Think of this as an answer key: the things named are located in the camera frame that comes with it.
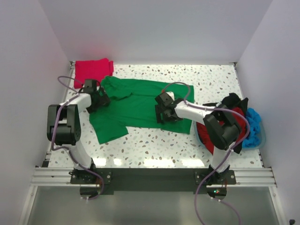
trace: red cloth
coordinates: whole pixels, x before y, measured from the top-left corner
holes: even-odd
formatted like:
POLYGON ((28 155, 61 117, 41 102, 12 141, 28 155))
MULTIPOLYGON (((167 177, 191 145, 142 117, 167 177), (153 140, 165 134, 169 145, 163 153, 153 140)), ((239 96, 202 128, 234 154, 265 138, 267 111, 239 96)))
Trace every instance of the red cloth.
MULTIPOLYGON (((101 60, 76 61, 75 63, 75 79, 84 83, 85 79, 94 79, 99 82, 105 76, 113 75, 113 61, 107 58, 101 60)), ((74 81, 74 88, 81 88, 79 82, 74 81)))
MULTIPOLYGON (((232 110, 245 116, 243 111, 238 107, 233 108, 232 110)), ((239 123, 240 127, 242 128, 242 132, 240 133, 239 138, 237 140, 237 141, 239 141, 246 133, 246 122, 241 117, 239 117, 235 114, 233 116, 235 117, 236 121, 239 123)), ((207 133, 206 127, 201 123, 197 123, 197 131, 202 140, 202 143, 205 145, 205 147, 208 149, 208 151, 210 151, 211 154, 214 154, 214 145, 210 141, 210 137, 207 133)))

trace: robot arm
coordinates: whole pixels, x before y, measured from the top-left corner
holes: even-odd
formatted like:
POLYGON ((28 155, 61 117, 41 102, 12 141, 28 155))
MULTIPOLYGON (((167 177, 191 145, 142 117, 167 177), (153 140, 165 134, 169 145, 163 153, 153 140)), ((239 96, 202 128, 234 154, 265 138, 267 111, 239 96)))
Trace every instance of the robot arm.
MULTIPOLYGON (((207 128, 210 140, 214 144, 214 154, 210 168, 213 170, 220 165, 240 135, 241 127, 236 119, 229 112, 211 112, 193 106, 200 106, 200 108, 203 109, 213 109, 215 107, 196 105, 189 102, 187 105, 183 99, 174 99, 172 92, 163 92, 157 96, 155 100, 157 102, 155 109, 158 123, 186 118, 204 124, 207 128)), ((217 108, 226 108, 226 106, 219 105, 217 108)), ((228 170, 229 163, 227 159, 218 168, 217 172, 222 174, 228 170)))
MULTIPOLYGON (((66 104, 61 110, 59 124, 56 129, 56 145, 63 145, 69 149, 72 154, 74 168, 83 170, 79 165, 85 168, 91 168, 92 158, 85 151, 81 141, 81 126, 79 113, 87 110, 89 113, 96 111, 99 107, 106 106, 110 103, 109 97, 103 88, 97 90, 96 80, 86 80, 84 87, 79 91, 79 96, 72 102, 66 104)), ((54 124, 57 117, 58 109, 61 105, 50 105, 48 107, 47 137, 52 140, 54 133, 54 124)))

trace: white enclosure wall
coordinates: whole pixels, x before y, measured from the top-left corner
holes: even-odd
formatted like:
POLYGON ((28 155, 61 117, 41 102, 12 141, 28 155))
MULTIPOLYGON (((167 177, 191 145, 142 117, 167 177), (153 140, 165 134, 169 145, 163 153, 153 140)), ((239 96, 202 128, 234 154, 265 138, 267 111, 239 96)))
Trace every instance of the white enclosure wall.
POLYGON ((68 60, 37 0, 0 2, 0 224, 21 214, 34 166, 45 157, 47 107, 68 60))
POLYGON ((245 96, 262 116, 272 166, 289 219, 300 221, 300 2, 273 0, 238 63, 245 96))
POLYGON ((228 63, 271 0, 40 0, 69 60, 228 63))

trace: terrazzo surface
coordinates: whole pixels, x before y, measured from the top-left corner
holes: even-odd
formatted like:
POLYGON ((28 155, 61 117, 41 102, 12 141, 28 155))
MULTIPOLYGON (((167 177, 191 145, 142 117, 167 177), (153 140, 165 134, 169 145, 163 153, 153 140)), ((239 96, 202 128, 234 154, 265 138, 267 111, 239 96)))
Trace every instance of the terrazzo surface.
MULTIPOLYGON (((231 92, 242 98, 232 65, 115 65, 113 76, 188 83, 194 86, 196 104, 219 102, 231 92)), ((68 91, 67 99, 72 95, 74 93, 68 91)), ((193 124, 189 135, 161 129, 127 127, 128 135, 100 145, 87 111, 80 114, 80 123, 82 144, 97 167, 208 167, 212 160, 212 155, 199 145, 193 124)), ((231 168, 262 167, 259 150, 242 150, 240 154, 233 153, 229 160, 231 168)), ((48 167, 72 166, 72 161, 64 151, 51 153, 48 167)))

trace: blue cloth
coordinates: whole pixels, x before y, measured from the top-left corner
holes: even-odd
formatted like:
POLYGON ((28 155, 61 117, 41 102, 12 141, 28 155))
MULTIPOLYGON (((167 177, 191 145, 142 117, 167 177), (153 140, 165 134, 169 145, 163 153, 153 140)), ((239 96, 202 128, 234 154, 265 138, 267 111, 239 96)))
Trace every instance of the blue cloth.
POLYGON ((258 138, 258 134, 261 131, 259 123, 262 121, 260 115, 252 108, 248 108, 246 112, 246 119, 250 124, 250 133, 248 137, 243 140, 243 148, 253 148, 258 146, 261 143, 261 140, 258 138))

